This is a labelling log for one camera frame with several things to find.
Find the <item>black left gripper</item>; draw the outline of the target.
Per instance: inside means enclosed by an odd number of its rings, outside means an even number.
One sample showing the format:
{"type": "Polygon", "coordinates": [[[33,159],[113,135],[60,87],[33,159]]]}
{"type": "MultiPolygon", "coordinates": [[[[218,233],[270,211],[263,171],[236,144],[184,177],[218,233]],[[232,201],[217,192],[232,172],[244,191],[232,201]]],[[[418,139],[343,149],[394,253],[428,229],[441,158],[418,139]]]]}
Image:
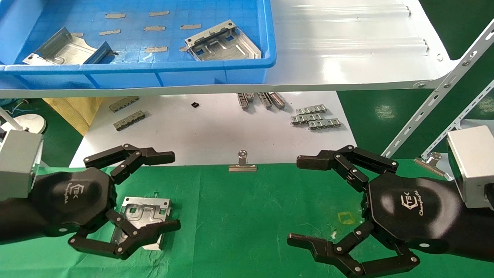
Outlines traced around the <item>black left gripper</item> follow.
{"type": "Polygon", "coordinates": [[[159,236],[181,228],[179,220],[171,220],[136,228],[117,213],[115,185],[121,184],[141,166],[175,162],[175,153],[159,153],[152,147],[137,148],[124,144],[85,157],[81,172],[56,172],[42,175],[32,188],[32,205],[46,225],[43,236],[57,237],[68,233],[68,243],[76,251],[126,260],[138,248],[152,244],[159,236]],[[110,176],[100,169],[121,162],[110,176]],[[88,239],[89,233],[111,222],[127,235],[120,244],[88,239]]]}

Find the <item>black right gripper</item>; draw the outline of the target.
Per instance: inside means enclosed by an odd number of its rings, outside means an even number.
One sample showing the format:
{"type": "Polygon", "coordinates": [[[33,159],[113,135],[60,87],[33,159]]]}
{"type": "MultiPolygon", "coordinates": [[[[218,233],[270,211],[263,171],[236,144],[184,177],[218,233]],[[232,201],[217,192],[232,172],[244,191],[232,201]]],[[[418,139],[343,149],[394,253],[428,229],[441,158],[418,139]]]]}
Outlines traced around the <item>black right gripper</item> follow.
{"type": "Polygon", "coordinates": [[[410,249],[430,254],[452,250],[451,230],[464,202],[456,186],[434,178],[397,176],[398,162],[353,145],[300,155],[296,167],[334,170],[357,192],[366,192],[368,219],[338,243],[290,233],[286,243],[309,250],[314,261],[336,267],[348,278],[377,278],[411,271],[420,259],[410,249]],[[381,176],[369,178],[357,167],[381,176]],[[358,262],[350,252],[370,235],[396,252],[395,257],[358,262]]]}

